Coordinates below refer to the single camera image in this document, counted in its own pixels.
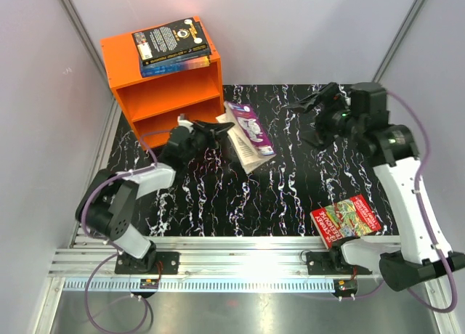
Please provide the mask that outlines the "purple 117-storey treehouse book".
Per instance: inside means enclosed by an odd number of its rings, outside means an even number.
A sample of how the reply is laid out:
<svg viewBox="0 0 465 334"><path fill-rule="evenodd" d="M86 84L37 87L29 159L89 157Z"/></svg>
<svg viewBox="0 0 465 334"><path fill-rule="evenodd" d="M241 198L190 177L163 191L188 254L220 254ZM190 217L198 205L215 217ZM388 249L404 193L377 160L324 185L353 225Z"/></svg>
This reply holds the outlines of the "purple 117-storey treehouse book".
<svg viewBox="0 0 465 334"><path fill-rule="evenodd" d="M272 142L250 105L225 102L225 113L217 116L219 123L231 122L234 126L227 132L240 164L246 174L273 159L276 152Z"/></svg>

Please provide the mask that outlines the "blue Jane Eyre book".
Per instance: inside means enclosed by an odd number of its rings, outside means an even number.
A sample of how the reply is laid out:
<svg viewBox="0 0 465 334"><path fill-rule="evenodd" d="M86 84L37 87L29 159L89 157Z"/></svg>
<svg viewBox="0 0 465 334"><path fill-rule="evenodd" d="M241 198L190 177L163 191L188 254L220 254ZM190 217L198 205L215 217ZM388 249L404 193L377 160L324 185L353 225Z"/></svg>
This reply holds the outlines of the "blue Jane Eyre book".
<svg viewBox="0 0 465 334"><path fill-rule="evenodd" d="M139 65L139 71L143 78L148 78L197 68L205 68L208 66L210 66L210 58L208 56L204 56L152 68L148 66L144 68L142 65Z"/></svg>

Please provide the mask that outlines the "black paperback book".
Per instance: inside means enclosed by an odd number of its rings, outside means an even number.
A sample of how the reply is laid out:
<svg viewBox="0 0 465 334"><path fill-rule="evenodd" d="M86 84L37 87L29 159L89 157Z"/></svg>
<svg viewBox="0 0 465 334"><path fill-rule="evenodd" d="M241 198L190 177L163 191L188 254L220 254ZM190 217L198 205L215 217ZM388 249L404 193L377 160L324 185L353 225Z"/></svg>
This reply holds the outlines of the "black paperback book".
<svg viewBox="0 0 465 334"><path fill-rule="evenodd" d="M133 32L132 39L143 62L210 47L200 22L193 17Z"/></svg>

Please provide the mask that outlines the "red 13-storey treehouse book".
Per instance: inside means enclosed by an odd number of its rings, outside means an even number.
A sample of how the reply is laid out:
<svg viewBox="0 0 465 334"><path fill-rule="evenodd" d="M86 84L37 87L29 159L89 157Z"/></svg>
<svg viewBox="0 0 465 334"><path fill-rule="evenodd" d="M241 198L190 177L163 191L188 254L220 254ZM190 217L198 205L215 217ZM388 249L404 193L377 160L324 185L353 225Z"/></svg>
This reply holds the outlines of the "red 13-storey treehouse book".
<svg viewBox="0 0 465 334"><path fill-rule="evenodd" d="M327 249L347 237L362 237L381 229L369 204L362 195L314 210L311 219Z"/></svg>

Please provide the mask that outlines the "grey-blue hardcover book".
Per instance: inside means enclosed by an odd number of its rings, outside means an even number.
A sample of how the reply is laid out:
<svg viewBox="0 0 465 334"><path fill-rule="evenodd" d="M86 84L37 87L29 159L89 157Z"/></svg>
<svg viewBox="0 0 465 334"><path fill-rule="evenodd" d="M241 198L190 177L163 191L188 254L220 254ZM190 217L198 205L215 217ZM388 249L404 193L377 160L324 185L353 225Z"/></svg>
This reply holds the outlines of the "grey-blue hardcover book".
<svg viewBox="0 0 465 334"><path fill-rule="evenodd" d="M148 60L147 62L143 62L142 60L139 60L139 66L141 68L144 68L147 66L155 67L155 66L162 66L162 65L170 65L176 62L183 62L189 59L208 56L210 54L211 54L211 48L206 47L205 49L198 50L196 52L188 52L187 54L171 54L169 57L165 56L162 58L151 59L151 60Z"/></svg>

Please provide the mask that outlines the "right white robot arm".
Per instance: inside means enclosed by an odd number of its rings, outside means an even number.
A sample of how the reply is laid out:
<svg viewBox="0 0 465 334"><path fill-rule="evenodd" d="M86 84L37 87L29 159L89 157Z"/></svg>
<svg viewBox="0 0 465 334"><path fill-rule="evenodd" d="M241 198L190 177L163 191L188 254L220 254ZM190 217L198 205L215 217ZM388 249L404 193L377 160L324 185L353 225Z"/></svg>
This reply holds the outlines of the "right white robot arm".
<svg viewBox="0 0 465 334"><path fill-rule="evenodd" d="M397 249L355 236L333 242L330 268L345 274L360 266L401 291L442 276L452 280L464 268L464 254L451 248L437 223L421 174L427 156L420 155L407 126L390 123L389 95L376 82L353 84L346 93L331 82L288 109L308 113L322 106L315 127L302 139L317 150L328 148L337 137L351 139L380 181L399 232Z"/></svg>

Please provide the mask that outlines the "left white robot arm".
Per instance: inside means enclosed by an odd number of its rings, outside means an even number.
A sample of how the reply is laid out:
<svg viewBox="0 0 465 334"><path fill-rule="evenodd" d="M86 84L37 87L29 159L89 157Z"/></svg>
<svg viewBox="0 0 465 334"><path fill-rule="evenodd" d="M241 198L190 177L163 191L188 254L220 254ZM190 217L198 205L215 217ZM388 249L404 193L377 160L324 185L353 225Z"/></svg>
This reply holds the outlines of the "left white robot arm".
<svg viewBox="0 0 465 334"><path fill-rule="evenodd" d="M159 156L144 168L97 172L76 209L84 233L112 245L137 273L160 266L155 243L131 223L136 202L152 192L170 188L188 163L207 149L216 149L233 122L208 123L178 117Z"/></svg>

